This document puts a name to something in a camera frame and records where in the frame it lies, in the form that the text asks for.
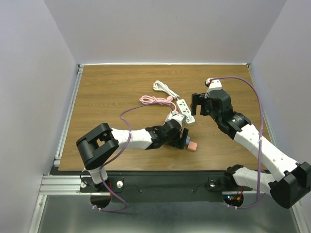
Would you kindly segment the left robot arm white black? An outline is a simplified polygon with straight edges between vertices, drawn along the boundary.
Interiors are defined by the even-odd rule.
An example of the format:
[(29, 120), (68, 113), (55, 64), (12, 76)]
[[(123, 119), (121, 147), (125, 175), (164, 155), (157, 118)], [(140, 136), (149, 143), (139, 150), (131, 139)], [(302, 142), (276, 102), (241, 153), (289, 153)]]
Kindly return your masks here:
[(116, 150), (121, 155), (127, 148), (154, 150), (169, 145), (184, 149), (189, 130), (175, 119), (162, 126), (152, 126), (140, 130), (117, 130), (102, 123), (82, 136), (76, 142), (84, 168), (89, 172), (91, 185), (97, 191), (108, 187), (108, 175), (104, 168)]

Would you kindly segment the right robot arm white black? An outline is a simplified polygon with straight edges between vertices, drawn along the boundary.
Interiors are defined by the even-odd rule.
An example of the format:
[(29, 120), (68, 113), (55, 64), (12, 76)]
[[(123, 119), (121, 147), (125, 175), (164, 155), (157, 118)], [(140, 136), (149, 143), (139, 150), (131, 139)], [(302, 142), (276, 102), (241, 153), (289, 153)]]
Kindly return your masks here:
[(235, 112), (230, 96), (222, 89), (191, 96), (191, 114), (210, 116), (220, 131), (257, 157), (269, 170), (259, 174), (242, 165), (229, 167), (224, 185), (228, 189), (246, 186), (260, 189), (283, 208), (289, 209), (311, 190), (311, 166), (290, 158), (268, 141), (243, 114)]

